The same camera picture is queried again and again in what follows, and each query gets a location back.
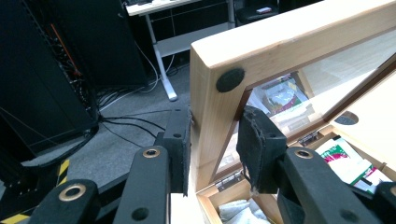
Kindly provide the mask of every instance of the gray carpet floor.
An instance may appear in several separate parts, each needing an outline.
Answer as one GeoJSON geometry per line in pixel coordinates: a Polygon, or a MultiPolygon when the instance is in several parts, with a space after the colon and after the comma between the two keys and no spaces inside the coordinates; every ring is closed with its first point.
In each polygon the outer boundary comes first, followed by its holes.
{"type": "MultiPolygon", "coordinates": [[[[168,100],[163,84],[159,81],[155,89],[150,92],[142,92],[146,90],[141,90],[121,96],[111,105],[103,107],[101,115],[104,118],[111,118],[139,114],[135,117],[149,120],[166,128],[170,116],[169,110],[190,105],[190,67],[188,65],[180,67],[178,72],[169,79],[177,93],[178,99],[176,101],[170,102],[168,100]]],[[[117,120],[117,122],[140,125],[155,135],[162,131],[158,127],[139,120],[123,119],[117,120]]],[[[154,140],[155,138],[149,133],[133,126],[100,123],[99,131],[93,139],[69,157],[70,165],[67,179],[90,179],[100,188],[115,178],[127,174],[133,162],[134,154],[140,148],[139,146],[152,146],[154,140]]],[[[23,165],[31,166],[50,161],[69,150],[79,141],[81,141],[81,138],[52,148],[51,152],[32,161],[24,162],[23,165]]],[[[1,185],[0,195],[3,191],[4,187],[1,185]]]]}

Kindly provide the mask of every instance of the black screw hole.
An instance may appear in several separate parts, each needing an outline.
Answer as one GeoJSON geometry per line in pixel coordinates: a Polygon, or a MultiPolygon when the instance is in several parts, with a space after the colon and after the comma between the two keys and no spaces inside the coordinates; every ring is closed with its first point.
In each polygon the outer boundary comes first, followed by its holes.
{"type": "Polygon", "coordinates": [[[149,155],[149,156],[154,156],[156,153],[157,153],[156,150],[148,150],[148,151],[146,152],[146,154],[149,155]]]}
{"type": "Polygon", "coordinates": [[[132,212],[132,219],[135,221],[141,221],[149,216],[149,210],[147,208],[138,208],[132,212]]]}
{"type": "Polygon", "coordinates": [[[306,152],[306,151],[298,151],[297,153],[298,153],[300,156],[302,156],[302,157],[308,157],[308,156],[309,156],[309,153],[306,152]]]}
{"type": "Polygon", "coordinates": [[[351,211],[343,209],[340,211],[340,215],[345,221],[352,222],[352,223],[359,222],[359,218],[351,211]]]}
{"type": "Polygon", "coordinates": [[[72,189],[70,189],[70,190],[68,190],[68,191],[66,192],[66,196],[67,196],[67,197],[71,197],[71,196],[77,195],[79,192],[80,192],[80,189],[78,189],[78,188],[72,188],[72,189]]]}

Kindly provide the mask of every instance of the wooden board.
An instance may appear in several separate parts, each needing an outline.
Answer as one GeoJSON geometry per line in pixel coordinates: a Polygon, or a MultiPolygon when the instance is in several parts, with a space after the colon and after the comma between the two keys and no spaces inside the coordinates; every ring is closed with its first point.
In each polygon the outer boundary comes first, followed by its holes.
{"type": "Polygon", "coordinates": [[[245,91],[395,29],[395,11],[394,0],[323,1],[192,43],[191,170],[196,188],[213,180],[245,91]],[[219,77],[235,68],[245,70],[242,83],[218,92],[219,77]]]}

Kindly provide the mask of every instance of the wooden box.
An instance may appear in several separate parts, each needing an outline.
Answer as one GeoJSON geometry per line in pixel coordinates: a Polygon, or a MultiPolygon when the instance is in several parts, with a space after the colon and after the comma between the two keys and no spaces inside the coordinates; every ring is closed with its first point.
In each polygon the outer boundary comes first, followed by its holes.
{"type": "MultiPolygon", "coordinates": [[[[318,132],[318,140],[306,146],[315,149],[339,134],[396,180],[396,118],[390,109],[395,11],[394,0],[323,1],[192,43],[191,177],[208,223],[221,223],[220,204],[250,197],[246,180],[222,192],[214,184],[241,168],[234,146],[244,106],[255,105],[257,95],[264,107],[273,104],[268,90],[274,85],[266,84],[283,77],[293,80],[285,88],[306,97],[275,112],[267,108],[289,146],[318,132]],[[340,115],[358,122],[335,122],[340,115]]],[[[255,201],[282,223],[275,195],[255,201]]]]}

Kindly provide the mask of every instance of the white desk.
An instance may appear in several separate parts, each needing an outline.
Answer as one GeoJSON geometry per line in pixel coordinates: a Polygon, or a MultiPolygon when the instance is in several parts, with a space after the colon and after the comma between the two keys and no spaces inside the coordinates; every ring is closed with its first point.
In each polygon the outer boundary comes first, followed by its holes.
{"type": "Polygon", "coordinates": [[[161,10],[166,10],[172,7],[183,6],[197,1],[200,0],[154,0],[152,3],[149,4],[141,6],[134,5],[126,8],[129,16],[139,15],[146,17],[146,23],[148,25],[148,31],[151,37],[152,47],[154,48],[155,57],[160,67],[161,81],[170,101],[177,100],[177,94],[175,93],[175,90],[173,89],[172,84],[170,83],[166,75],[165,68],[163,67],[163,57],[190,49],[191,43],[196,40],[234,28],[233,0],[226,0],[228,3],[228,22],[207,27],[205,29],[194,31],[184,35],[174,36],[161,41],[157,41],[155,38],[149,14],[161,10]]]}

